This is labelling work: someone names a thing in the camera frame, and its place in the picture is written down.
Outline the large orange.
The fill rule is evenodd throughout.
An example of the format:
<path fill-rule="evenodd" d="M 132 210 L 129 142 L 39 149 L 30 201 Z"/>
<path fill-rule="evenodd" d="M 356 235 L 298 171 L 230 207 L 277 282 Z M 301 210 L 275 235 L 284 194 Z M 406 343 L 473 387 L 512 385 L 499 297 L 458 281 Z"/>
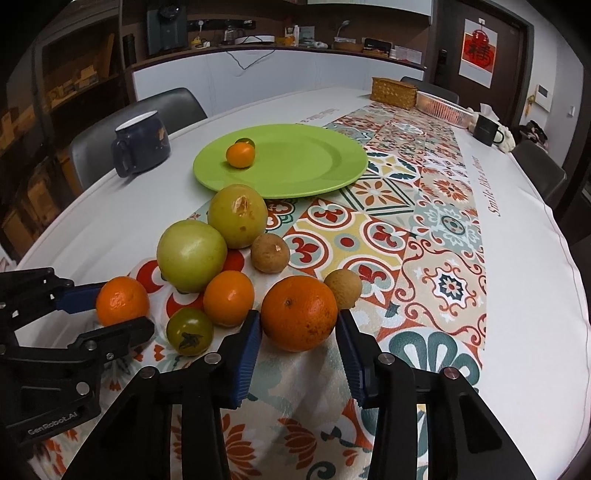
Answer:
<path fill-rule="evenodd" d="M 95 310 L 102 326 L 147 316 L 150 310 L 148 294 L 139 281 L 127 276 L 115 277 L 100 289 Z"/>
<path fill-rule="evenodd" d="M 264 295 L 260 306 L 263 333 L 287 352 L 314 349 L 331 335 L 338 317 L 332 290 L 310 276 L 281 279 Z"/>

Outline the small orange front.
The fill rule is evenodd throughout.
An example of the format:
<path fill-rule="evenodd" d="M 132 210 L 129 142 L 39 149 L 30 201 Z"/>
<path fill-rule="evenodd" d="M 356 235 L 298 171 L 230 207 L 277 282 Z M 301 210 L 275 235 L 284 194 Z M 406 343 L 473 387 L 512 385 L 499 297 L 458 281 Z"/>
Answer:
<path fill-rule="evenodd" d="M 256 148 L 246 142 L 232 144 L 225 152 L 225 159 L 233 168 L 249 168 L 256 159 Z"/>

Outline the small orange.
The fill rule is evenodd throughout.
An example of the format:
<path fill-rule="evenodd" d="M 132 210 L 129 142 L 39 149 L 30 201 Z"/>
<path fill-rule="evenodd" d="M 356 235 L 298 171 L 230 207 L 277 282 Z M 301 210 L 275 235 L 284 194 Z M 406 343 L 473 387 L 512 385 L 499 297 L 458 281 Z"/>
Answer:
<path fill-rule="evenodd" d="M 233 168 L 249 168 L 256 159 L 256 148 L 246 142 L 232 144 L 225 152 L 225 159 Z"/>
<path fill-rule="evenodd" d="M 238 327 L 252 309 L 254 289 L 249 277 L 239 271 L 222 271 L 204 291 L 204 312 L 218 326 Z"/>

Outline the small orange middle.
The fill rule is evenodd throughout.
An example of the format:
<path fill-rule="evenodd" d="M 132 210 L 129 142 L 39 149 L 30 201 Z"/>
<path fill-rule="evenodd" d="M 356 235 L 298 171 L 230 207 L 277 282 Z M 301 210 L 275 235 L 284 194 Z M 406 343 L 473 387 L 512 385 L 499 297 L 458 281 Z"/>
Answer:
<path fill-rule="evenodd" d="M 204 312 L 218 326 L 238 327 L 252 309 L 254 289 L 249 277 L 239 271 L 222 271 L 204 291 Z"/>

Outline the left near chair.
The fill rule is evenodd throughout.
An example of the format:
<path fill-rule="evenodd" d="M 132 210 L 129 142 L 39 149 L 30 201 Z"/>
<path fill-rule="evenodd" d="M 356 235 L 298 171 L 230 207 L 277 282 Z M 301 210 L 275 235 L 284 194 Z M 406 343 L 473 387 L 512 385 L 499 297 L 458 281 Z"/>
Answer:
<path fill-rule="evenodd" d="M 121 178 L 163 163 L 171 153 L 169 135 L 207 119 L 186 88 L 174 88 L 135 102 L 77 135 L 70 156 L 82 188 L 110 170 Z"/>

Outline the yellow-green pear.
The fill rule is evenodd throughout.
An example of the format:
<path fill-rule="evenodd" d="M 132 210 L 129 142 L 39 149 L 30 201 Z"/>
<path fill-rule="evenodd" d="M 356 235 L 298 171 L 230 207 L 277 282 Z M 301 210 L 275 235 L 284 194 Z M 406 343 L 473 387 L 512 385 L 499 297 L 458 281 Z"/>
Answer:
<path fill-rule="evenodd" d="M 207 223 L 221 233 L 229 249 L 243 249 L 266 232 L 268 214 L 266 202 L 256 190 L 233 184 L 211 199 Z"/>

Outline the dark blue mug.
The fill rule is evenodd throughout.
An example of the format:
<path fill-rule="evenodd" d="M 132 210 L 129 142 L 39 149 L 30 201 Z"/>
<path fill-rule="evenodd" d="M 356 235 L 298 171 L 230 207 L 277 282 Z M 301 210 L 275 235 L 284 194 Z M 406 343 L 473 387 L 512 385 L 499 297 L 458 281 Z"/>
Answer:
<path fill-rule="evenodd" d="M 170 155 L 166 128 L 156 110 L 137 115 L 115 129 L 111 144 L 114 168 L 121 178 L 153 169 Z"/>

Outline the brown longan right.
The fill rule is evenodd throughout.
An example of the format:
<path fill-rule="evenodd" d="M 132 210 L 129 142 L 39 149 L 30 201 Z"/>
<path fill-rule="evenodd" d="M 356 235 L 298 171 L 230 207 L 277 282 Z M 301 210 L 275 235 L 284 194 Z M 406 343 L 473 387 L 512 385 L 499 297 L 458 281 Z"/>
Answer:
<path fill-rule="evenodd" d="M 352 309 L 363 290 L 359 275 L 346 269 L 338 269 L 325 277 L 325 285 L 331 289 L 339 310 Z"/>

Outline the patterned table runner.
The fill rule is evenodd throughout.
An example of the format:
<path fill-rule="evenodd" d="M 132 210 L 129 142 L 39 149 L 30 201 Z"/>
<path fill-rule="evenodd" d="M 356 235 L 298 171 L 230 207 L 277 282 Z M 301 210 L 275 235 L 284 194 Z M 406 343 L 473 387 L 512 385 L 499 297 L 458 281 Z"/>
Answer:
<path fill-rule="evenodd" d="M 485 250 L 456 131 L 359 97 L 281 97 L 188 126 L 160 166 L 105 174 L 22 260 L 78 284 L 128 282 L 154 335 L 110 361 L 101 414 L 45 440 L 55 479 L 204 479 L 201 410 L 158 408 L 249 311 L 263 338 L 245 399 L 215 415 L 233 479 L 363 479 L 378 422 L 353 400 L 335 317 L 408 365 L 477 384 Z"/>

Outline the right far chair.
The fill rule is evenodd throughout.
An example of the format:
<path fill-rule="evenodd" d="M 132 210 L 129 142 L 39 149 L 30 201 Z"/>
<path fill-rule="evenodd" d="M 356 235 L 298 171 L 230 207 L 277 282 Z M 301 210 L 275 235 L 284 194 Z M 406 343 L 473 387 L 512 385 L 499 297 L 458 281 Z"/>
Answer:
<path fill-rule="evenodd" d="M 554 209 L 559 190 L 567 181 L 566 172 L 531 140 L 521 141 L 512 154 L 545 203 Z"/>

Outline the black coffee machine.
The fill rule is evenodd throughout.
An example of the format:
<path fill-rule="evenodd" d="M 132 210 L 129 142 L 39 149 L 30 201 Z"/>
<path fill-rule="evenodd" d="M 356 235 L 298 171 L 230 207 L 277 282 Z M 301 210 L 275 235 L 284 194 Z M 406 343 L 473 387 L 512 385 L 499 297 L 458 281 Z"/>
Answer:
<path fill-rule="evenodd" d="M 147 50 L 155 56 L 188 46 L 184 5 L 163 5 L 146 14 Z"/>

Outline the clear fruit bowl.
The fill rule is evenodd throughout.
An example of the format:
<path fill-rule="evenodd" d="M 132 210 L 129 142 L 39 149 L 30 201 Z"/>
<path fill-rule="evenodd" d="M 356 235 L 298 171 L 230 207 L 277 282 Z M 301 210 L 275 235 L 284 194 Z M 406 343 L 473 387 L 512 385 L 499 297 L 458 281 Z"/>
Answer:
<path fill-rule="evenodd" d="M 467 129 L 474 120 L 471 111 L 451 101 L 422 91 L 417 92 L 416 108 L 424 114 L 459 128 Z"/>

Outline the wicker basket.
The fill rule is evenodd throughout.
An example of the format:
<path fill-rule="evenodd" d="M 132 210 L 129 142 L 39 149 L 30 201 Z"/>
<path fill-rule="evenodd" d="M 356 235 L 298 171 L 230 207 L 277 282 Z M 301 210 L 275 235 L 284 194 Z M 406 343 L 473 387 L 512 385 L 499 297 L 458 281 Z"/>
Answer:
<path fill-rule="evenodd" d="M 417 102 L 416 86 L 389 78 L 374 77 L 370 98 L 373 101 L 410 110 Z"/>

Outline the far end chair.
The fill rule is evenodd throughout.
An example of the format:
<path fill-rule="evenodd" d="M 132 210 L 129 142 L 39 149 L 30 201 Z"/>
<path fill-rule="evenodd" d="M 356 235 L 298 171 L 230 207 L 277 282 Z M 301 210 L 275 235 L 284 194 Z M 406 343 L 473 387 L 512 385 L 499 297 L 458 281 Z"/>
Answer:
<path fill-rule="evenodd" d="M 459 103 L 459 95 L 451 90 L 408 76 L 404 76 L 401 81 L 415 86 L 418 91 L 435 95 L 455 104 Z"/>

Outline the red calendar poster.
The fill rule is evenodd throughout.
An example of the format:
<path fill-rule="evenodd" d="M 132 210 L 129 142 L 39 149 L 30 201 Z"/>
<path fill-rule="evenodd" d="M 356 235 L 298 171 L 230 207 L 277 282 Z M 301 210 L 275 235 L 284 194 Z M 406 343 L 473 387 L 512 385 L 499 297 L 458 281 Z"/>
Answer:
<path fill-rule="evenodd" d="M 459 75 L 491 88 L 498 50 L 498 34 L 483 23 L 466 19 Z"/>

